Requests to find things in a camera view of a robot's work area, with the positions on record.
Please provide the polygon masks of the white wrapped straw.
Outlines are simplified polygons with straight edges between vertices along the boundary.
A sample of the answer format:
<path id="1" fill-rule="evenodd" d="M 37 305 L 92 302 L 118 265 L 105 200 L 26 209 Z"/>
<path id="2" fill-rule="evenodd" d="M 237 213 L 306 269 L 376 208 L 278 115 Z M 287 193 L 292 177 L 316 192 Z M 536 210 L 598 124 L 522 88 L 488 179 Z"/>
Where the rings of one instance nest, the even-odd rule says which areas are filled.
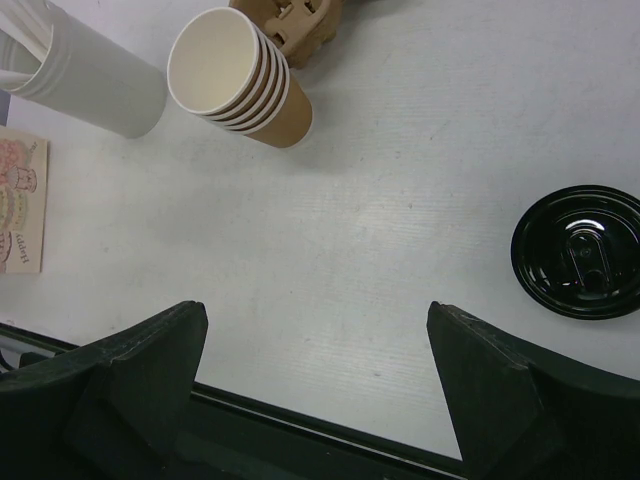
<path id="1" fill-rule="evenodd" d="M 48 54 L 53 20 L 45 1 L 1 1 L 1 30 L 24 46 L 38 61 Z"/>

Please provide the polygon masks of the brown cardboard cup carrier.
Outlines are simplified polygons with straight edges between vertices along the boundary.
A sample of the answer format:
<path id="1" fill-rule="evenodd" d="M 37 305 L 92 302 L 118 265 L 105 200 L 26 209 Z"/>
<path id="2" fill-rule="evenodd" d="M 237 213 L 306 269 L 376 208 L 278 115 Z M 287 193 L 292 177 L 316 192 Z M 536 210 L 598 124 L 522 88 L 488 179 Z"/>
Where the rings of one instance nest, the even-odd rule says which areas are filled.
<path id="1" fill-rule="evenodd" d="M 291 68 L 304 68 L 332 41 L 341 21 L 341 0 L 231 0 L 285 56 Z"/>

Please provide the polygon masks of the white cylindrical straw holder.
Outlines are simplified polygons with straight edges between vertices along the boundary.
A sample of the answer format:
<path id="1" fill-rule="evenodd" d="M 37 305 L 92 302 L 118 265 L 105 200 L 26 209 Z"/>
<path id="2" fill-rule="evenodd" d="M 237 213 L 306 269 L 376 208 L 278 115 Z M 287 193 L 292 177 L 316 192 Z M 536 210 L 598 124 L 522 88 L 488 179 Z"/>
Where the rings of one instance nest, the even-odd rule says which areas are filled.
<path id="1" fill-rule="evenodd" d="M 1 89 L 126 138 L 148 133 L 165 108 L 163 73 L 50 1 L 25 10 L 39 5 L 51 19 L 43 59 L 17 41 L 1 14 L 1 68 L 27 76 Z"/>

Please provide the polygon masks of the stack of brown paper cups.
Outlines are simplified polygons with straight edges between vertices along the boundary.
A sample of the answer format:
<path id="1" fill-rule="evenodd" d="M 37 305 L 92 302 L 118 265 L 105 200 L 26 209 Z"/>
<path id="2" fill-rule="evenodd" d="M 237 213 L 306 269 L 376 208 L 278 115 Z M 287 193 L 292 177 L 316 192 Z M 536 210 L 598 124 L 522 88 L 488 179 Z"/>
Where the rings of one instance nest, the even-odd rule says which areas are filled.
<path id="1" fill-rule="evenodd" d="M 231 134 L 290 148 L 311 130 L 312 104 L 284 55 L 232 7 L 205 11 L 182 29 L 167 82 L 183 110 Z"/>

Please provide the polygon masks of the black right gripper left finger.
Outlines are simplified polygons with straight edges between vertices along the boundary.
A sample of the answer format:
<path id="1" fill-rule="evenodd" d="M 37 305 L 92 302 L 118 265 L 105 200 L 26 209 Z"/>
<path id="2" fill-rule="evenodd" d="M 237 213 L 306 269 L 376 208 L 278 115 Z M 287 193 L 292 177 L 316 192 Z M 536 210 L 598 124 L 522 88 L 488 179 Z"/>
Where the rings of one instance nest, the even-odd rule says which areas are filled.
<path id="1" fill-rule="evenodd" d="M 2 374 L 2 478 L 167 478 L 206 335 L 184 301 Z"/>

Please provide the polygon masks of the printed paper takeout bag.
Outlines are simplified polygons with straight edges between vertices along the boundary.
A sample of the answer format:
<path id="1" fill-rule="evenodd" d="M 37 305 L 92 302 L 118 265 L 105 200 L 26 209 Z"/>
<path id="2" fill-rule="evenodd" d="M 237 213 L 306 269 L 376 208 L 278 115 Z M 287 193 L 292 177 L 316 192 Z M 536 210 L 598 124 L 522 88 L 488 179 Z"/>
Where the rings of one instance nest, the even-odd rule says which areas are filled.
<path id="1" fill-rule="evenodd" d="M 49 142 L 1 128 L 1 272 L 38 274 L 47 199 Z"/>

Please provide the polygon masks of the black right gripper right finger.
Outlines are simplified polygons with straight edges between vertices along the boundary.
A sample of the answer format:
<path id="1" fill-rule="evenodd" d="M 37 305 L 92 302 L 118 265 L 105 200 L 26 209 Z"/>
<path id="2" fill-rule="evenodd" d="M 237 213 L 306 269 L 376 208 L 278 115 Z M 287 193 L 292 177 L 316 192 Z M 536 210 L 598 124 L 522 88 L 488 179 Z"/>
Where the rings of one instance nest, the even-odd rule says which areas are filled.
<path id="1" fill-rule="evenodd" d="M 453 305 L 426 328 L 470 479 L 636 479 L 639 383 Z"/>

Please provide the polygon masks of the black plastic cup lid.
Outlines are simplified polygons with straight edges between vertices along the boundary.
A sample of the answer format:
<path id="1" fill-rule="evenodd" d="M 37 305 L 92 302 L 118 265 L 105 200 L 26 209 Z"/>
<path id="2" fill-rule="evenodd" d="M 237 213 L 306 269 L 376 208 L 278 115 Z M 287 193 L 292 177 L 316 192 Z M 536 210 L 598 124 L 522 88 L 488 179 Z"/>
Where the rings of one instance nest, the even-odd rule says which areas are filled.
<path id="1" fill-rule="evenodd" d="M 639 310 L 639 200 L 599 185 L 553 192 L 532 205 L 511 240 L 524 291 L 569 318 L 599 321 Z"/>

